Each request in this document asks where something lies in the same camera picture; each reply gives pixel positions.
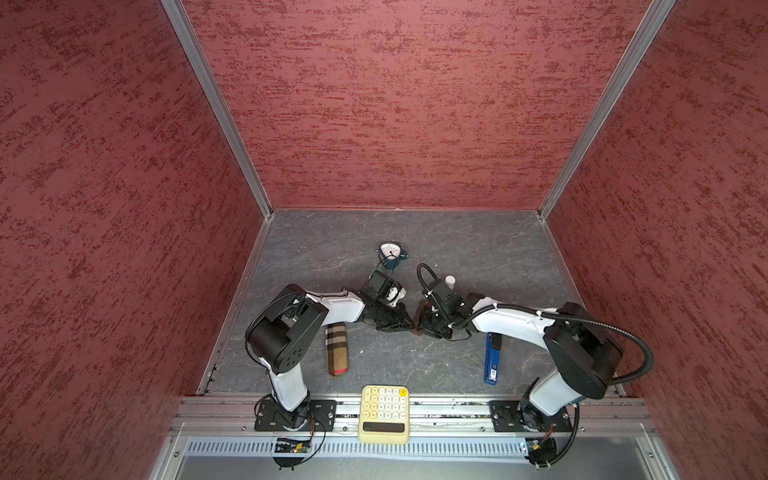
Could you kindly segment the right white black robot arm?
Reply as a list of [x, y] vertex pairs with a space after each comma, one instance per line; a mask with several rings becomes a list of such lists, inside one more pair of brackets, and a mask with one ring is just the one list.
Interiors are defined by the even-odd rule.
[[572, 302], [535, 309], [491, 297], [455, 292], [443, 280], [422, 290], [429, 307], [420, 315], [422, 331], [453, 338], [456, 330], [510, 337], [545, 350], [554, 370], [534, 381], [519, 409], [533, 424], [579, 400], [601, 399], [615, 378], [623, 351], [605, 324]]

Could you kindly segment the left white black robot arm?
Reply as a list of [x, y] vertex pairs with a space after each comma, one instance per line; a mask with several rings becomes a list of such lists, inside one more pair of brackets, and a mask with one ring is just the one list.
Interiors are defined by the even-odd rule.
[[336, 293], [314, 293], [296, 284], [284, 287], [246, 329], [248, 355], [267, 372], [274, 401], [297, 414], [309, 398], [301, 360], [318, 332], [336, 324], [371, 322], [385, 330], [412, 328], [404, 297], [406, 289], [387, 280]]

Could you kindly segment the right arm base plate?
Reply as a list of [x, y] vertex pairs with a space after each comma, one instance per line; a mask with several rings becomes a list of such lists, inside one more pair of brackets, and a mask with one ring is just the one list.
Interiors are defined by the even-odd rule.
[[497, 433], [566, 433], [572, 430], [566, 408], [547, 416], [520, 401], [492, 400], [488, 403], [490, 419]]

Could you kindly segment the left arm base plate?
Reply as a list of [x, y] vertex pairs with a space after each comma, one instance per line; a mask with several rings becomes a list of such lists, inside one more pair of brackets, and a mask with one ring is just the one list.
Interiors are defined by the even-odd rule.
[[305, 400], [295, 411], [288, 411], [271, 395], [254, 406], [256, 432], [329, 432], [334, 428], [337, 402]]

